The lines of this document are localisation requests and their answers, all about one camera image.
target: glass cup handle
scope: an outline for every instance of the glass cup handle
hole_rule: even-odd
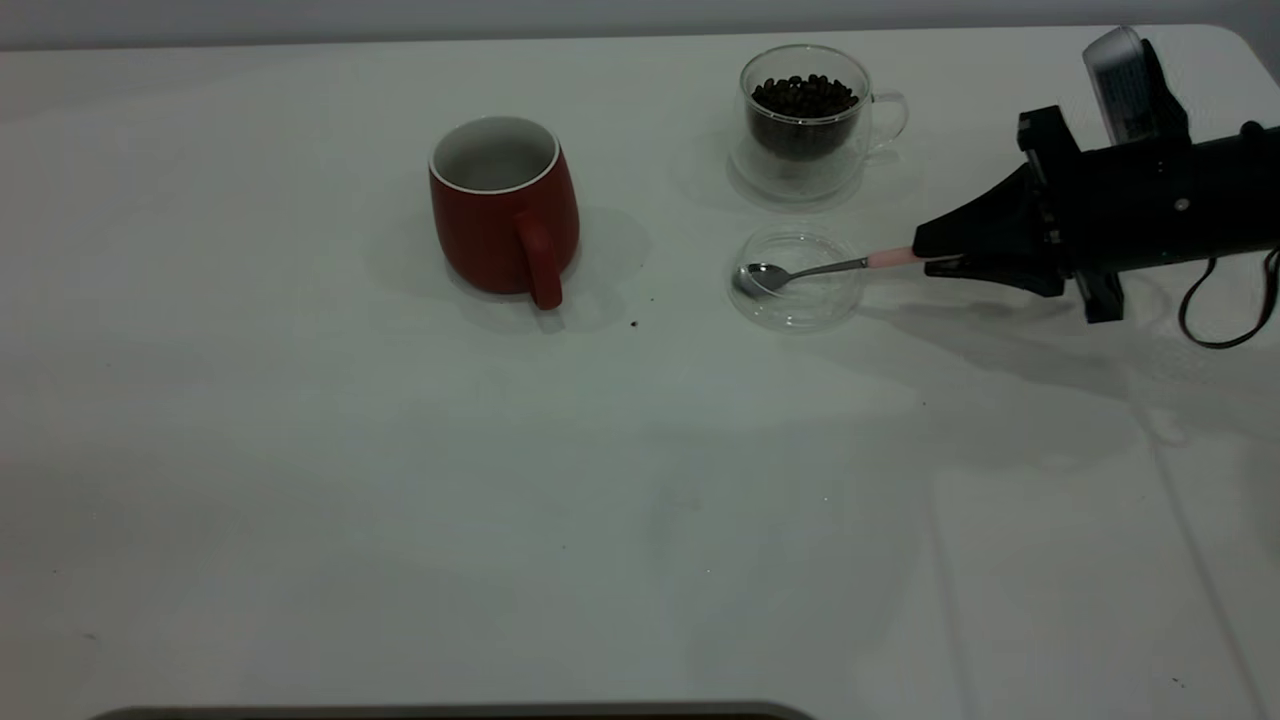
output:
[[[902,109],[901,117],[888,129],[874,131],[872,136],[872,151],[879,150],[897,140],[906,129],[906,120],[911,117],[911,110],[906,106],[906,97],[896,90],[881,90],[872,94],[872,102],[893,102]]]

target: glass bowl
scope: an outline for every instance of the glass bowl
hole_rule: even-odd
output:
[[[749,295],[737,287],[739,268],[750,263],[771,263],[795,273],[863,255],[851,241],[813,223],[764,228],[748,238],[726,269],[730,301],[748,319],[773,331],[805,333],[828,329],[858,305],[863,288],[861,272],[812,275],[792,281],[778,291],[759,288],[759,295]]]

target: mug rim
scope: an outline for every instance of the mug rim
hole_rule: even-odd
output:
[[[449,136],[452,136],[453,133],[458,132],[460,129],[462,129],[465,127],[468,127],[468,126],[474,126],[476,123],[485,122],[485,120],[517,120],[517,122],[521,122],[521,123],[527,123],[530,126],[534,126],[535,128],[545,132],[547,136],[552,138],[552,145],[554,146],[554,151],[552,152],[550,161],[548,161],[547,167],[543,168],[532,178],[530,178],[530,179],[527,179],[527,181],[525,181],[525,182],[522,182],[520,184],[511,186],[511,187],[503,187],[503,188],[498,188],[498,190],[475,190],[475,188],[471,188],[471,187],[462,187],[461,184],[449,182],[440,173],[439,168],[435,167],[435,156],[436,156],[436,154],[439,154],[440,146],[444,145],[444,142],[447,140],[449,140]],[[439,181],[442,184],[444,184],[449,190],[456,190],[458,192],[465,192],[467,195],[508,195],[508,193],[512,193],[512,192],[517,192],[517,191],[525,190],[526,187],[530,187],[530,186],[535,184],[538,181],[540,181],[544,177],[547,177],[552,172],[552,169],[556,168],[556,164],[559,163],[559,156],[561,156],[559,137],[557,137],[556,133],[552,132],[547,126],[544,126],[541,123],[538,123],[538,122],[534,122],[534,120],[530,120],[529,118],[521,118],[520,115],[480,115],[479,118],[472,118],[472,119],[470,119],[470,120],[467,120],[465,123],[460,123],[457,126],[453,126],[453,128],[451,128],[448,132],[445,132],[443,136],[440,136],[440,138],[438,141],[435,141],[435,146],[431,149],[431,159],[428,163],[428,167],[431,170],[431,177],[435,178],[436,181]]]
[[[833,55],[840,55],[845,60],[849,60],[849,63],[852,64],[855,68],[858,68],[858,72],[863,73],[863,77],[867,78],[867,95],[863,96],[863,97],[859,97],[858,102],[854,102],[854,105],[851,108],[841,110],[840,113],[836,113],[835,115],[823,115],[820,118],[797,118],[795,115],[785,115],[782,113],[774,113],[773,110],[769,110],[764,105],[760,105],[759,102],[756,102],[755,99],[751,97],[751,90],[746,86],[748,85],[748,82],[746,82],[746,72],[751,69],[751,65],[754,65],[756,63],[756,60],[760,60],[765,55],[772,55],[773,53],[777,53],[780,50],[797,50],[797,49],[819,50],[822,53],[831,53]],[[829,47],[827,45],[814,45],[812,42],[792,42],[790,45],[778,45],[777,47],[769,47],[768,50],[756,54],[754,58],[751,58],[750,60],[748,60],[745,65],[742,65],[742,72],[739,73],[739,76],[737,76],[737,87],[742,92],[742,97],[746,100],[748,106],[751,108],[753,110],[755,110],[756,113],[760,113],[762,115],[767,115],[768,118],[774,119],[774,120],[781,120],[781,122],[785,122],[785,123],[791,123],[791,124],[797,124],[797,126],[826,126],[826,124],[831,124],[831,123],[838,123],[841,120],[845,120],[845,119],[849,119],[849,118],[856,115],[863,109],[863,105],[867,104],[867,102],[870,102],[872,97],[873,97],[873,92],[872,92],[872,73],[869,73],[867,70],[865,65],[863,65],[861,63],[859,63],[858,60],[855,60],[854,56],[850,55],[849,53],[844,53],[841,50],[836,50],[835,47]]]

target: coffee bean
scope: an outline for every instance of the coffee bean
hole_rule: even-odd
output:
[[[852,108],[858,99],[841,81],[810,73],[808,78],[769,78],[751,92],[755,104],[786,118],[829,118]],[[751,136],[762,147],[792,161],[817,160],[842,146],[852,132],[852,118],[818,126],[796,126],[748,109]]]

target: table surface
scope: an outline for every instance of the table surface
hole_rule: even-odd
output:
[[[819,220],[868,249],[1106,143],[1106,28],[0,55],[0,706],[771,700],[861,717],[1280,708],[1280,327],[919,269],[769,333],[723,270],[735,78],[795,41],[911,102]],[[1234,35],[1143,31],[1197,140],[1280,122]],[[563,141],[562,311],[447,272],[436,137]],[[1256,316],[1258,259],[1196,322]]]

